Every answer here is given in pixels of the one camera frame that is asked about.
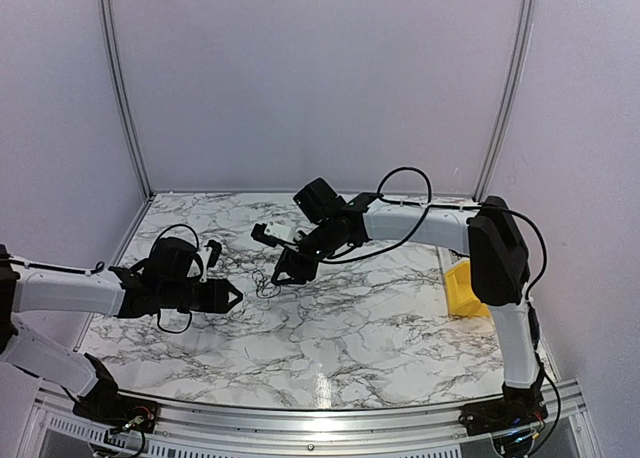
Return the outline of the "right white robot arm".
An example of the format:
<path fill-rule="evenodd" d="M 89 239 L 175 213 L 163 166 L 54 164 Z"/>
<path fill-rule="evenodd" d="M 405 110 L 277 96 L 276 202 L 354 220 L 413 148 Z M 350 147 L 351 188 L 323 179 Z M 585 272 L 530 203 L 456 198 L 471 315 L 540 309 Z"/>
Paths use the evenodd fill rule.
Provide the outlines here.
<path fill-rule="evenodd" d="M 496 418 L 515 426 L 542 404 L 540 328 L 530 301 L 530 289 L 538 280 L 531 274 L 529 250 L 516 223 L 522 216 L 502 198 L 490 196 L 479 204 L 420 203 L 389 199 L 376 190 L 345 200 L 317 178 L 294 201 L 314 224 L 311 232 L 273 222 L 260 228 L 267 245 L 283 249 L 271 278 L 274 285 L 314 280 L 319 264 L 340 261 L 342 247 L 388 241 L 393 248 L 418 243 L 453 250 L 468 258 L 471 290 L 496 328 L 504 364 Z"/>

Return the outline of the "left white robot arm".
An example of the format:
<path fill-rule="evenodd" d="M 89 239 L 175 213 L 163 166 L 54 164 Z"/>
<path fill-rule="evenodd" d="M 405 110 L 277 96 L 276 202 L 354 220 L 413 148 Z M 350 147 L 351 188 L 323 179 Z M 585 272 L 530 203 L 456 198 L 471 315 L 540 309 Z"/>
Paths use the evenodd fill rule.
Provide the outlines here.
<path fill-rule="evenodd" d="M 88 312 L 118 319 L 158 316 L 164 310 L 226 314 L 242 302 L 228 280 L 208 271 L 221 252 L 177 237 L 157 239 L 131 267 L 71 269 L 1 253 L 1 360 L 69 392 L 74 411 L 96 421 L 121 423 L 150 406 L 119 392 L 106 366 L 36 332 L 19 318 L 29 311 Z"/>

